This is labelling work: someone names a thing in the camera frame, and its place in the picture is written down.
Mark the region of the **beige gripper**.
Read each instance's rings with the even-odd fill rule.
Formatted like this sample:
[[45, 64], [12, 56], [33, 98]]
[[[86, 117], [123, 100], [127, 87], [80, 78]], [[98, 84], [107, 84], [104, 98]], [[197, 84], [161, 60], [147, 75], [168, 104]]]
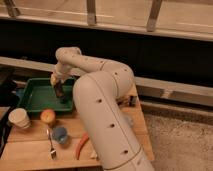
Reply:
[[52, 86], [54, 86], [56, 97], [60, 100], [61, 103], [66, 101], [62, 86], [62, 83], [64, 83], [65, 80], [66, 78], [64, 74], [52, 73], [50, 77], [50, 83]]

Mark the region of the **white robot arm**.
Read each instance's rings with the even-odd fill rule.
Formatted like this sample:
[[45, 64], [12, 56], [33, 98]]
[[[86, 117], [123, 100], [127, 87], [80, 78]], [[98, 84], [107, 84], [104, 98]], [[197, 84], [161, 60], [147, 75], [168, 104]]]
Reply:
[[89, 57], [77, 47], [55, 53], [53, 85], [64, 82], [73, 68], [84, 71], [74, 84], [73, 100], [104, 171], [154, 171], [117, 100], [132, 88], [134, 73], [121, 62]]

